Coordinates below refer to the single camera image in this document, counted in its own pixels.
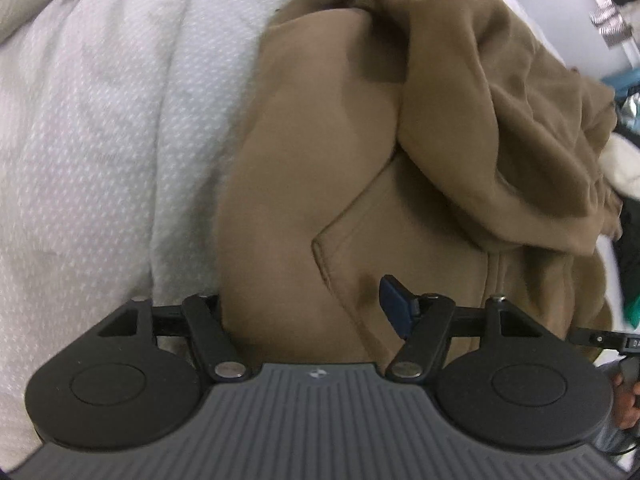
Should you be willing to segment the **person's right hand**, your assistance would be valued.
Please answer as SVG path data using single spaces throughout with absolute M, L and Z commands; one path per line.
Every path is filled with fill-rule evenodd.
M 624 376 L 620 373 L 613 378 L 614 404 L 612 417 L 615 425 L 621 430 L 631 429 L 640 418 L 640 410 L 636 407 L 640 384 L 633 385 L 624 382 Z

